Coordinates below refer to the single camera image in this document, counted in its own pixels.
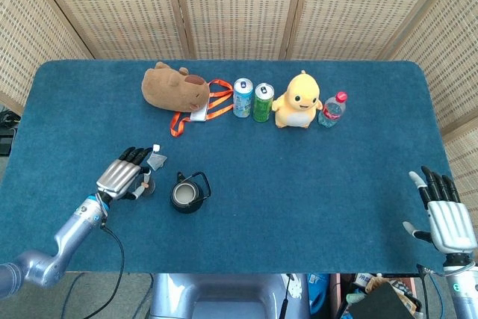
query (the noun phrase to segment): plush ear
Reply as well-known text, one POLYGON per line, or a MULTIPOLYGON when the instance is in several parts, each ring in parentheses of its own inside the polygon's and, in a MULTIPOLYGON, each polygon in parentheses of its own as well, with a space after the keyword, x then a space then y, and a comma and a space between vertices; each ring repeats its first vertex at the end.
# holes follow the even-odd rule
POLYGON ((189 75, 189 70, 186 69, 185 67, 180 67, 180 68, 179 68, 179 73, 180 73, 181 75, 189 75))
POLYGON ((163 63, 162 61, 159 61, 156 63, 155 69, 170 69, 170 66, 163 63))
POLYGON ((190 84, 203 85, 206 81, 201 76, 198 75, 188 75, 184 81, 189 82, 190 84))
POLYGON ((169 86, 178 86, 179 82, 181 81, 181 76, 177 72, 173 72, 170 75, 170 78, 167 79, 167 84, 169 86))

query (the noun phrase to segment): green can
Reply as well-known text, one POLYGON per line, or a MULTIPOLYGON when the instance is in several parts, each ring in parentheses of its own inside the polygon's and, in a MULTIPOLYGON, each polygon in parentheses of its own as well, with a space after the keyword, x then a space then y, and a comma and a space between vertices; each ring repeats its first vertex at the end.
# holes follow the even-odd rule
POLYGON ((263 82, 257 85, 254 92, 254 107, 252 117, 258 123, 264 123, 269 120, 272 101, 274 100, 274 88, 263 82))

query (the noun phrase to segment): beverage can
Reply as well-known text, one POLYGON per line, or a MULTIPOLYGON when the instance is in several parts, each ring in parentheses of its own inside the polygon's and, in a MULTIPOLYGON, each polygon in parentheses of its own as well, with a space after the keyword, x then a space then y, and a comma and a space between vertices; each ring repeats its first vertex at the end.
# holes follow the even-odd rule
POLYGON ((274 88, 263 82, 257 85, 254 92, 254 108, 252 117, 255 121, 263 123, 269 119, 272 101, 274 100, 274 88))
POLYGON ((248 78, 239 78, 234 83, 232 112, 237 117, 248 117, 251 114, 252 91, 254 85, 248 78))

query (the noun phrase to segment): table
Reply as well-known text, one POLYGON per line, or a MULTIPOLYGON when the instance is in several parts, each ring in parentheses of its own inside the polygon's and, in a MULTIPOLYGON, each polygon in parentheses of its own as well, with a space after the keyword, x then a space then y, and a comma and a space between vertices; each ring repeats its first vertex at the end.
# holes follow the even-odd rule
MULTIPOLYGON (((0 262, 56 253, 53 235, 125 148, 160 143, 157 188, 115 202, 108 226, 125 270, 156 273, 416 273, 443 257, 402 221, 429 228, 408 171, 450 173, 422 70, 407 61, 166 61, 210 81, 267 82, 276 95, 304 69, 325 102, 349 94, 333 128, 277 129, 228 112, 170 135, 170 111, 142 97, 155 61, 52 61, 35 75, 0 188, 0 262), (203 171, 212 197, 193 214, 170 204, 176 173, 203 171)), ((95 231, 69 270, 118 270, 95 231)))

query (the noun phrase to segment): yellow duck plush toy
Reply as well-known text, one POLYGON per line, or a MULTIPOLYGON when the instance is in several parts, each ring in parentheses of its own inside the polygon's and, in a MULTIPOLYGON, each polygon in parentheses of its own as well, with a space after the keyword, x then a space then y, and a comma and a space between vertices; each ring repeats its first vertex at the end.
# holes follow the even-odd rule
POLYGON ((276 126, 308 128, 316 110, 322 110, 319 85, 304 70, 291 80, 287 91, 272 103, 276 112, 276 126))

